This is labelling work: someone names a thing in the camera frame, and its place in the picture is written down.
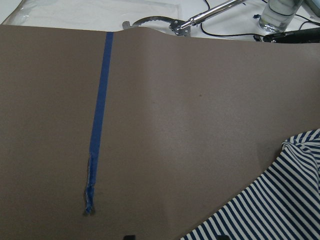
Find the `blue tape strip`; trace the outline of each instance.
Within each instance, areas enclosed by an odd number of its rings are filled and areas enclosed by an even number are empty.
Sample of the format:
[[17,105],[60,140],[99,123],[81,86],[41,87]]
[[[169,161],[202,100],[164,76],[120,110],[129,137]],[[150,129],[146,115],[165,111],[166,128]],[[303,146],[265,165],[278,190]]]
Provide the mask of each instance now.
[[94,194],[95,194],[95,184],[97,177],[97,168],[98,168],[98,158],[100,150],[100,140],[102,133],[102,125],[104,121],[106,97],[107,97],[107,87],[108,87],[108,76],[109,76],[109,67],[110,67],[110,58],[111,58],[111,49],[113,42],[113,32],[107,32],[102,69],[100,75],[100,83],[98,89],[98,95],[96,98],[95,113],[92,125],[92,133],[89,147],[89,163],[88,163],[88,180],[85,189],[85,200],[86,207],[85,211],[89,214],[94,205]]

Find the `brown cardboard sheet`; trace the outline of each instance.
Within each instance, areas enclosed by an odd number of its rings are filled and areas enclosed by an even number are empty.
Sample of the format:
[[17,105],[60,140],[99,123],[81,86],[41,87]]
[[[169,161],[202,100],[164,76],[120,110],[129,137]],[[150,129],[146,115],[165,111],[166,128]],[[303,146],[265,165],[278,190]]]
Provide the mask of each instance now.
[[320,127],[318,44],[115,32],[82,216],[105,37],[0,26],[3,239],[178,239]]

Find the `striped fabric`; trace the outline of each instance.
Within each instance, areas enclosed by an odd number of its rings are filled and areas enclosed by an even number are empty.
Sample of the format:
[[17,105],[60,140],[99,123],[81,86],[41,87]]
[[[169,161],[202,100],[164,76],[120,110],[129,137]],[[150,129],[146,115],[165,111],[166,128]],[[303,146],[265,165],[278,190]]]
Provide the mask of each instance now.
[[320,129],[282,144],[250,186],[180,240],[320,240]]

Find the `blue and white striped towel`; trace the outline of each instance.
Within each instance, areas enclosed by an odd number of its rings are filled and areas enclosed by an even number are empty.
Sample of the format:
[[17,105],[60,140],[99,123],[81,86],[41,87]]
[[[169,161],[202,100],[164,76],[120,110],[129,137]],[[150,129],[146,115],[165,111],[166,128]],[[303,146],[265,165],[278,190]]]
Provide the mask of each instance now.
[[282,144],[250,186],[181,240],[320,240],[320,129]]

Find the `black object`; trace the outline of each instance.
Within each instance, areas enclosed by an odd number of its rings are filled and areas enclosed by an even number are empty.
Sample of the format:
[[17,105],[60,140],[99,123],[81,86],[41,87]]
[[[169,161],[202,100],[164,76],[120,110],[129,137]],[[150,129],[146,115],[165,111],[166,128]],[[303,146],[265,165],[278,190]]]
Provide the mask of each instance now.
[[280,44],[320,43],[320,27],[269,34],[263,37],[263,41]]
[[230,237],[227,235],[216,236],[216,240],[230,240]]
[[123,240],[136,240],[136,235],[127,235],[127,236],[124,236]]

